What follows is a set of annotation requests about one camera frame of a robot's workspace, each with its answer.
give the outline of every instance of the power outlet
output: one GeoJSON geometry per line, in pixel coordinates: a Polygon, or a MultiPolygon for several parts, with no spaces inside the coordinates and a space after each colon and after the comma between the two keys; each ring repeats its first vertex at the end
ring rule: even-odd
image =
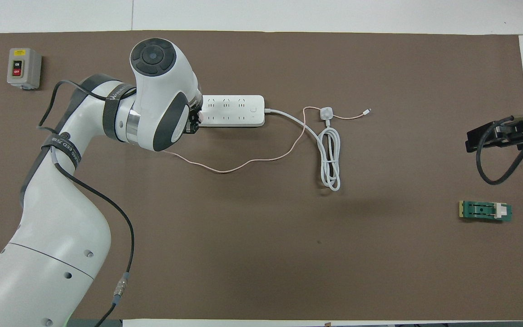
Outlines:
{"type": "Polygon", "coordinates": [[[204,95],[201,128],[257,128],[266,122],[261,95],[204,95]]]}

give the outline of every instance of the green electronic component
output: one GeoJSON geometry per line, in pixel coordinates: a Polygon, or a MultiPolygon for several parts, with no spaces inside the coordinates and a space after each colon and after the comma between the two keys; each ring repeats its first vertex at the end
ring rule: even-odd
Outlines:
{"type": "Polygon", "coordinates": [[[511,221],[512,206],[498,202],[459,201],[459,217],[511,221]]]}

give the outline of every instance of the round black button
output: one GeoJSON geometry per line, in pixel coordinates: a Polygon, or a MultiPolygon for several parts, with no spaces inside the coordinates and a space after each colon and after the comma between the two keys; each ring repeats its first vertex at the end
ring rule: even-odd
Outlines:
{"type": "Polygon", "coordinates": [[[143,50],[143,60],[147,64],[158,64],[163,58],[163,50],[156,45],[149,45],[143,50]]]}

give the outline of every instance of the electrical socket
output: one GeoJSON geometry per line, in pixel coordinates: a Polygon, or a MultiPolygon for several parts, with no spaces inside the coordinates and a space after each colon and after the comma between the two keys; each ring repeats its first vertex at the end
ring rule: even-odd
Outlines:
{"type": "Polygon", "coordinates": [[[257,128],[266,122],[261,95],[204,95],[200,128],[257,128]]]}

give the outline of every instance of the brown mat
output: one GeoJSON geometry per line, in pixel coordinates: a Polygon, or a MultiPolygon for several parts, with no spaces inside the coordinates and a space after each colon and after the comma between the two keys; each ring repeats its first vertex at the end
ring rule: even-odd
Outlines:
{"type": "MultiPolygon", "coordinates": [[[[106,73],[134,83],[128,55],[148,37],[176,43],[206,94],[261,94],[301,118],[332,106],[342,188],[319,185],[314,141],[289,157],[219,175],[164,153],[94,140],[76,176],[133,220],[137,251],[112,318],[523,319],[523,163],[485,184],[465,132],[523,112],[516,36],[116,31],[0,35],[0,250],[46,133],[54,84],[106,73]],[[44,56],[40,91],[6,83],[8,50],[44,56]],[[457,202],[501,201],[509,223],[459,219],[457,202]]],[[[54,126],[71,93],[60,91],[54,126]]],[[[309,124],[322,129],[317,112],[309,124]]],[[[171,147],[216,168],[287,151],[301,128],[202,129],[171,147]]],[[[485,151],[490,176],[517,151],[485,151]]],[[[74,318],[98,318],[128,258],[128,229],[91,195],[112,249],[74,318]]]]}

